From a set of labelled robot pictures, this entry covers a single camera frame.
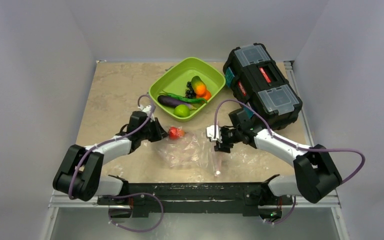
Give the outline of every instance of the lime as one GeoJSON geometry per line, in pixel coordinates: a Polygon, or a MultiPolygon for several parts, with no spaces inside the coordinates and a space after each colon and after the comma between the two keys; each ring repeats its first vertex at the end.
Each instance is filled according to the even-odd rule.
{"type": "Polygon", "coordinates": [[[178,105],[174,109],[174,115],[181,118],[189,117],[190,114],[191,114],[191,111],[189,110],[189,107],[183,104],[178,105]]]}

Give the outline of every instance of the green bean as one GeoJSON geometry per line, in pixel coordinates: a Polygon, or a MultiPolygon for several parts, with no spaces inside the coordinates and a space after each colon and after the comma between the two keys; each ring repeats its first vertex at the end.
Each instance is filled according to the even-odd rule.
{"type": "Polygon", "coordinates": [[[177,95],[177,94],[174,94],[174,93],[169,93],[169,92],[165,92],[165,91],[162,91],[163,93],[161,93],[162,95],[166,95],[166,96],[169,96],[169,97],[172,97],[174,99],[177,99],[177,100],[180,100],[180,101],[183,101],[185,103],[189,103],[189,104],[204,104],[204,103],[208,103],[207,100],[205,100],[205,98],[187,98],[187,97],[184,97],[184,96],[180,96],[180,95],[177,95]]]}

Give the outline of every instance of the green plastic bowl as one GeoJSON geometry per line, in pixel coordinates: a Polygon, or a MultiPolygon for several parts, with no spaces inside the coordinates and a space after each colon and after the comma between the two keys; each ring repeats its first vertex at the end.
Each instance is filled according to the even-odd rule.
{"type": "Polygon", "coordinates": [[[187,122],[205,108],[207,104],[203,104],[197,110],[191,111],[190,115],[187,117],[178,117],[173,114],[175,110],[173,107],[161,105],[157,101],[157,98],[163,91],[184,96],[185,90],[187,89],[186,84],[191,81],[194,76],[199,76],[205,83],[207,90],[211,93],[211,98],[208,102],[211,102],[214,96],[216,96],[226,84],[225,77],[213,66],[199,58],[188,57],[162,75],[149,88],[149,95],[152,100],[164,110],[164,112],[168,113],[179,122],[187,122]]]}

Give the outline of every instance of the plastic bag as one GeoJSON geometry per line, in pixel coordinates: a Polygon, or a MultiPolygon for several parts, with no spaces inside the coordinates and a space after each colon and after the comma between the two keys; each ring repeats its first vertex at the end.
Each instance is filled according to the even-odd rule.
{"type": "Polygon", "coordinates": [[[169,129],[169,136],[174,135],[175,137],[166,137],[152,145],[154,151],[171,168],[198,166],[212,171],[215,176],[221,174],[221,158],[214,151],[214,143],[208,140],[205,132],[183,132],[183,135],[180,133],[181,136],[174,133],[177,133],[177,131],[171,127],[169,129]]]}

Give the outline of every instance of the eggplant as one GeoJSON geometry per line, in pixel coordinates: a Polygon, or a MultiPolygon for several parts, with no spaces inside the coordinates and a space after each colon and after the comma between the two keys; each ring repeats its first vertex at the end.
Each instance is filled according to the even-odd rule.
{"type": "Polygon", "coordinates": [[[183,105],[186,105],[189,108],[189,110],[196,110],[197,109],[192,104],[184,102],[184,101],[176,99],[176,98],[173,98],[171,96],[159,95],[156,100],[160,104],[167,106],[167,107],[175,108],[175,107],[183,104],[183,105]]]}

